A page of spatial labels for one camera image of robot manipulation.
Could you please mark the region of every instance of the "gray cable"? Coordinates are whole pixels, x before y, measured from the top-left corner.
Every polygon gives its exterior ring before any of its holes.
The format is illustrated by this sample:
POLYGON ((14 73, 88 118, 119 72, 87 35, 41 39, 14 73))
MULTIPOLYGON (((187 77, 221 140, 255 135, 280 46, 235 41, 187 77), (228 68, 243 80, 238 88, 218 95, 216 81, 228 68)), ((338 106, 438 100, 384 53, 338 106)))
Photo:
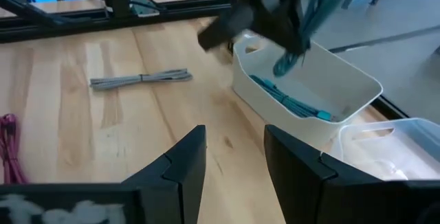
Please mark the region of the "gray cable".
POLYGON ((90 87, 94 90, 109 90, 140 82, 179 82, 193 79, 187 69, 174 69, 155 74, 140 74, 113 78, 92 78, 90 87))

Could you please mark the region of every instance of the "white plastic bin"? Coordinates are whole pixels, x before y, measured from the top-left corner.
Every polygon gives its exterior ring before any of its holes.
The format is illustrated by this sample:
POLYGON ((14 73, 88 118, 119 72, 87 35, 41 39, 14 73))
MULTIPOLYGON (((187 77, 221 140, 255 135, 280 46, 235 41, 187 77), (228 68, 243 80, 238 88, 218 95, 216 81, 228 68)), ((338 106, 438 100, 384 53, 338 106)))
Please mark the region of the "white plastic bin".
POLYGON ((382 92, 381 84, 321 46, 312 43, 286 76, 275 78, 272 67, 285 50, 258 37, 244 36, 234 45, 234 91, 264 120, 316 148, 382 92), (247 53, 247 47, 260 44, 247 53), (337 117, 333 122, 316 117, 301 118, 290 112, 256 84, 249 75, 271 80, 285 94, 337 117))
POLYGON ((330 155, 382 180, 440 179, 440 126, 420 118, 348 125, 330 155))

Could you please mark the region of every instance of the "pink cable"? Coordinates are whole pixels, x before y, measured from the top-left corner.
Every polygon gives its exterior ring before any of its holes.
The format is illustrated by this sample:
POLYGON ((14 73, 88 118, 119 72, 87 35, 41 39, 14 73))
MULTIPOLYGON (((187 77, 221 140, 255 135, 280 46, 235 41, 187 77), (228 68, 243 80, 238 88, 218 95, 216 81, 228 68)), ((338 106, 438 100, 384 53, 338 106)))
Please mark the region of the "pink cable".
POLYGON ((20 130, 14 114, 0 117, 0 157, 5 170, 5 184, 28 183, 21 170, 17 156, 19 154, 20 130))

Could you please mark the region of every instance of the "white storage basket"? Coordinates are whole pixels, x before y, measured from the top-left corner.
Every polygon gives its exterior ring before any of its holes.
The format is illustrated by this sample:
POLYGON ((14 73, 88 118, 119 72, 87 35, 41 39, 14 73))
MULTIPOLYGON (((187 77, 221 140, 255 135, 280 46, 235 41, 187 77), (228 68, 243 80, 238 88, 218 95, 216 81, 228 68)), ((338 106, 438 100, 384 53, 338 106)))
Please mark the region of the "white storage basket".
POLYGON ((323 146, 342 125, 382 93, 376 79, 315 43, 311 43, 303 62, 300 58, 286 76, 275 78, 272 67, 284 51, 267 39, 244 36, 234 45, 233 89, 266 122, 312 146, 323 146), (247 53, 247 48, 255 44, 261 47, 247 53), (288 96, 331 113, 335 121, 298 117, 249 75, 272 81, 288 96))

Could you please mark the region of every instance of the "wooden tabletop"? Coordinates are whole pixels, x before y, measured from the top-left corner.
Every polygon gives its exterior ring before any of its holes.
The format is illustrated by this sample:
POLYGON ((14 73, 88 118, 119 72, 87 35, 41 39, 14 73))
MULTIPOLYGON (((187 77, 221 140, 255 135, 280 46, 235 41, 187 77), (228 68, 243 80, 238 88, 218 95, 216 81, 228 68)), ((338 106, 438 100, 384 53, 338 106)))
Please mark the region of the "wooden tabletop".
MULTIPOLYGON (((66 11, 96 1, 39 6, 66 11)), ((226 49, 205 53, 198 45, 197 31, 209 20, 0 45, 0 114, 19 117, 19 159, 30 180, 119 182, 205 124, 199 222, 284 223, 265 162, 265 123, 231 89, 226 49), (194 79, 107 92, 88 86, 90 78, 178 68, 194 79)), ((355 122, 381 119, 368 108, 355 122)))

